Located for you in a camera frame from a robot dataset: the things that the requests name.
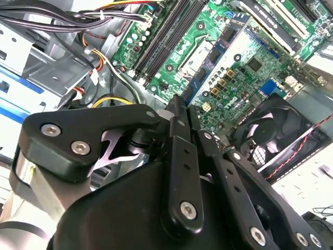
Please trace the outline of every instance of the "black fan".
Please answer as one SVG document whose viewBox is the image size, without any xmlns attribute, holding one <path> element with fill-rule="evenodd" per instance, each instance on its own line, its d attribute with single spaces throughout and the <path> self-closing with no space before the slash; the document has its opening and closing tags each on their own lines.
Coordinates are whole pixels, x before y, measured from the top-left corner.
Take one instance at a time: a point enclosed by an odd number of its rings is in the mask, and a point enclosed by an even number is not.
<svg viewBox="0 0 333 250">
<path fill-rule="evenodd" d="M 229 137 L 230 143 L 251 161 L 256 168 L 279 158 L 278 166 L 298 148 L 299 141 L 281 157 L 279 155 L 304 135 L 312 123 L 280 96 L 273 94 L 263 101 Z M 310 137 L 298 157 L 321 146 L 318 139 Z"/>
</svg>

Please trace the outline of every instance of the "silver screw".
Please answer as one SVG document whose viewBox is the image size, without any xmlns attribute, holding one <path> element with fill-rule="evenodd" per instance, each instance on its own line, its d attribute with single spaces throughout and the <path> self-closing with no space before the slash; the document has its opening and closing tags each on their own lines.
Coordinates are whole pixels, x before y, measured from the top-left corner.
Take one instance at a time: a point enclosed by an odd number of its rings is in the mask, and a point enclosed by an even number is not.
<svg viewBox="0 0 333 250">
<path fill-rule="evenodd" d="M 308 246 L 308 245 L 309 245 L 308 241 L 306 240 L 306 238 L 305 238 L 302 234 L 300 234 L 300 233 L 296 233 L 296 237 L 297 237 L 298 241 L 299 241 L 303 246 Z"/>
<path fill-rule="evenodd" d="M 46 136 L 57 137 L 61 134 L 61 129 L 57 125 L 46 124 L 42 126 L 41 132 Z"/>
<path fill-rule="evenodd" d="M 318 238 L 316 236 L 314 236 L 313 234 L 310 234 L 310 238 L 312 240 L 312 242 L 317 246 L 317 247 L 322 247 L 321 242 L 318 240 Z"/>
<path fill-rule="evenodd" d="M 236 153 L 233 153 L 233 157 L 236 159 L 236 160 L 240 160 L 240 156 Z"/>
<path fill-rule="evenodd" d="M 197 217 L 196 208 L 190 202 L 181 203 L 182 214 L 189 220 L 194 220 Z"/>
<path fill-rule="evenodd" d="M 73 142 L 71 148 L 78 155 L 87 155 L 90 153 L 90 146 L 86 142 Z"/>
<path fill-rule="evenodd" d="M 178 123 L 182 125 L 183 127 L 185 126 L 185 123 L 183 121 L 178 120 Z"/>
<path fill-rule="evenodd" d="M 146 114 L 150 117 L 155 117 L 154 113 L 153 112 L 150 112 L 150 111 L 147 111 Z"/>
<path fill-rule="evenodd" d="M 207 139 L 212 139 L 212 136 L 209 133 L 205 132 L 204 135 L 206 136 Z"/>
<path fill-rule="evenodd" d="M 265 246 L 266 245 L 266 239 L 265 236 L 263 235 L 263 233 L 258 229 L 258 228 L 251 228 L 250 229 L 251 235 L 253 237 L 253 239 L 261 246 Z"/>
</svg>

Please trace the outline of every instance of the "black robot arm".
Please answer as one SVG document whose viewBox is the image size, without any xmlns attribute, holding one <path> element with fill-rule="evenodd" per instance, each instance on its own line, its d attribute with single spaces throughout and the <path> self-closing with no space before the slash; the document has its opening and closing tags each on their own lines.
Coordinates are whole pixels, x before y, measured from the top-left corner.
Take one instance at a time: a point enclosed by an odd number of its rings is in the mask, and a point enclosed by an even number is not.
<svg viewBox="0 0 333 250">
<path fill-rule="evenodd" d="M 148 163 L 89 191 L 94 167 L 140 153 Z M 49 249 L 327 249 L 237 151 L 221 154 L 178 96 L 158 113 L 128 105 L 29 116 L 10 182 L 59 221 Z"/>
</svg>

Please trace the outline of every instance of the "fan grille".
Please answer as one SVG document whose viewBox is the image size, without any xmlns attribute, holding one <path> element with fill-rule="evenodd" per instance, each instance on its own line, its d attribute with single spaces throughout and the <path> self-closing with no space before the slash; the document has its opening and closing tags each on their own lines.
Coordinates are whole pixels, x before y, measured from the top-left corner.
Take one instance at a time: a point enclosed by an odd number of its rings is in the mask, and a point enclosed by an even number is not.
<svg viewBox="0 0 333 250">
<path fill-rule="evenodd" d="M 258 166 L 264 165 L 265 164 L 265 158 L 266 158 L 265 149 L 263 149 L 262 147 L 257 146 L 254 149 L 254 152 L 253 152 L 254 162 Z"/>
</svg>

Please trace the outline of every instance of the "black ram slot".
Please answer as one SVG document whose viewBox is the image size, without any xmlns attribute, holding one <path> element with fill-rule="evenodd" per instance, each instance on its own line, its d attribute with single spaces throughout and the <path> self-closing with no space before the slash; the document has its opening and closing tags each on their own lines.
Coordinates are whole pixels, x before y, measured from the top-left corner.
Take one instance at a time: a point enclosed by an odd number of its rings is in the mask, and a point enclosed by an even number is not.
<svg viewBox="0 0 333 250">
<path fill-rule="evenodd" d="M 308 7 L 305 0 L 291 0 L 290 2 L 308 22 L 315 22 L 318 19 L 317 15 Z"/>
<path fill-rule="evenodd" d="M 156 75 L 165 61 L 170 57 L 171 53 L 174 51 L 187 30 L 191 27 L 198 15 L 202 12 L 206 4 L 206 0 L 197 0 L 189 7 L 185 14 L 185 18 L 183 18 L 182 21 L 177 25 L 175 31 L 170 36 L 163 49 L 158 53 L 157 57 L 154 58 L 153 63 L 151 63 L 151 67 L 149 67 L 148 71 L 146 72 L 148 78 L 152 78 Z"/>
<path fill-rule="evenodd" d="M 146 48 L 145 52 L 136 62 L 134 69 L 137 73 L 140 73 L 144 67 L 147 65 L 150 58 L 156 52 L 156 49 L 160 45 L 161 41 L 165 38 L 170 28 L 177 22 L 180 15 L 182 14 L 184 8 L 188 4 L 188 0 L 177 0 L 174 6 L 170 10 L 169 14 L 165 18 L 158 32 L 156 33 L 154 39 L 150 42 L 149 46 Z"/>
</svg>

